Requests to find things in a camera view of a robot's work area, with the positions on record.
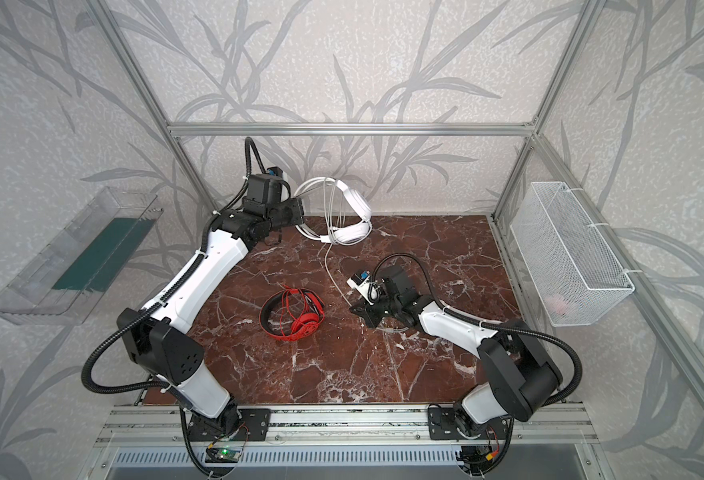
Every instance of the white headphones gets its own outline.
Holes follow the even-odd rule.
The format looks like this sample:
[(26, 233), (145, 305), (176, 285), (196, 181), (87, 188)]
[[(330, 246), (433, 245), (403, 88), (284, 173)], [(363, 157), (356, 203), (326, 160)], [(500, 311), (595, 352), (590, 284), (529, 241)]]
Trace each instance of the white headphones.
[[(330, 202), (328, 202), (325, 193), (325, 187), (328, 185), (333, 185), (341, 190), (349, 206), (351, 206), (352, 210), (360, 217), (360, 222), (348, 226), (333, 225), (333, 198), (336, 190), (332, 190), (329, 198)], [(323, 207), (328, 235), (318, 235), (305, 224), (296, 225), (299, 232), (311, 240), (318, 240), (324, 244), (354, 245), (364, 240), (373, 229), (370, 223), (370, 217), (373, 215), (373, 211), (370, 209), (370, 205), (368, 205), (368, 201), (365, 200), (365, 197), (354, 188), (350, 188), (347, 184), (335, 178), (316, 177), (310, 178), (299, 185), (293, 196), (299, 197), (302, 194), (306, 194), (320, 187), (323, 188)], [(341, 221), (341, 216), (342, 215), (339, 213), (339, 222)]]

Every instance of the black mounting plate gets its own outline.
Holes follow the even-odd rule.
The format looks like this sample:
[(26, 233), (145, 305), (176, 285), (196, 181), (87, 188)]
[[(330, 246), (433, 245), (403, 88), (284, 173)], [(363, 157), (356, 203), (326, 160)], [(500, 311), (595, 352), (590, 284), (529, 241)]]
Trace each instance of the black mounting plate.
[[(432, 440), (466, 440), (466, 437), (459, 433), (458, 427), (455, 425), (455, 412), (453, 407), (439, 407), (430, 406), (426, 409), (426, 415), (429, 419), (429, 437)], [(500, 418), (493, 418), (486, 425), (493, 428), (496, 437), (499, 440), (506, 438), (506, 428), (507, 420), (501, 420)], [(478, 441), (487, 441), (488, 435), (483, 429), (480, 437), (476, 438)]]
[[(269, 417), (271, 411), (269, 408), (238, 408), (242, 415), (241, 422), (244, 427), (237, 431), (237, 434), (230, 438), (233, 442), (263, 442), (267, 439), (267, 430), (269, 429)], [(192, 416), (188, 433), (190, 442), (210, 442), (221, 432), (205, 425), (203, 422), (195, 422), (196, 414)]]

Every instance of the red marble surface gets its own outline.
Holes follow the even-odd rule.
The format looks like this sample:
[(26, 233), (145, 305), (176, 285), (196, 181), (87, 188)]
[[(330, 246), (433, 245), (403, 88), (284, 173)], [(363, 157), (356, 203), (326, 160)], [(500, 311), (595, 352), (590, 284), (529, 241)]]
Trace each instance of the red marble surface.
[[(328, 264), (350, 301), (346, 278), (372, 270), (395, 252), (410, 252), (429, 266), (441, 299), (489, 319), (519, 317), (509, 278), (484, 216), (381, 216), (360, 244), (334, 246)], [(283, 242), (260, 244), (237, 264), (205, 303), (189, 336), (205, 348), (205, 362), (241, 404), (315, 402), (451, 402), (485, 381), (480, 361), (452, 343), (416, 330), (365, 327), (330, 283), (323, 268), (327, 245), (284, 229)], [(403, 264), (420, 292), (420, 270)], [(325, 321), (297, 342), (261, 330), (263, 302), (280, 283), (314, 290), (327, 304)], [(393, 319), (382, 326), (397, 327)], [(174, 398), (150, 391), (147, 404)]]

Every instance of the white ear cup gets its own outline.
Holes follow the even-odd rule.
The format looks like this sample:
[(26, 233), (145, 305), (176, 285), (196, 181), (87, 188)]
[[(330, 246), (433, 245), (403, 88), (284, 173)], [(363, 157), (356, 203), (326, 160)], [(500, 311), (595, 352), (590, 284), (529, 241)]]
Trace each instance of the white ear cup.
[(373, 227), (370, 223), (370, 218), (373, 216), (373, 211), (365, 200), (365, 197), (361, 195), (360, 192), (354, 188), (350, 188), (347, 184), (341, 180), (336, 180), (330, 177), (317, 177), (310, 178), (296, 189), (295, 196), (299, 197), (302, 194), (306, 194), (311, 190), (326, 186), (335, 186), (343, 193), (344, 199), (347, 201), (349, 206), (352, 207), (355, 214), (360, 217), (361, 221), (355, 225), (348, 226), (333, 226), (329, 222), (330, 216), (328, 215), (328, 206), (324, 205), (326, 208), (326, 222), (328, 226), (328, 235), (318, 235), (307, 225), (297, 225), (299, 232), (307, 238), (312, 240), (318, 240), (324, 244), (342, 244), (342, 245), (352, 245), (360, 242), (365, 237), (367, 237)]

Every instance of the wallpaper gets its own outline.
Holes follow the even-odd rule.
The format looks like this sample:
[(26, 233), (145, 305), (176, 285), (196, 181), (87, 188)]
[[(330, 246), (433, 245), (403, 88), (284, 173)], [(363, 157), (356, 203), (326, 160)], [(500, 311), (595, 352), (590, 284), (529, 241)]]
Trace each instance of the wallpaper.
[[(258, 137), (264, 163), (284, 169), (295, 189), (323, 175), (357, 188), (375, 214), (462, 214), (493, 210), (517, 157), (519, 137)], [(221, 203), (242, 186), (236, 137), (191, 137), (184, 148)], [(392, 153), (382, 163), (376, 150)], [(307, 212), (321, 212), (307, 206)]]
[[(154, 192), (165, 212), (81, 326), (0, 318), (0, 478), (73, 478), (113, 405), (81, 385), (117, 314), (160, 288), (197, 248), (197, 196), (77, 2), (0, 0), (0, 289), (109, 185)], [(107, 385), (145, 378), (121, 349)]]
[[(509, 229), (533, 181), (555, 180), (533, 153), (501, 211), (504, 236), (535, 326), (579, 353), (584, 378), (570, 396), (587, 406), (616, 478), (704, 478), (704, 411), (634, 304), (632, 296), (591, 326), (553, 328)], [(550, 354), (568, 381), (572, 367)]]
[(544, 133), (704, 353), (704, 2), (605, 10)]
[(581, 0), (109, 0), (171, 121), (521, 122)]

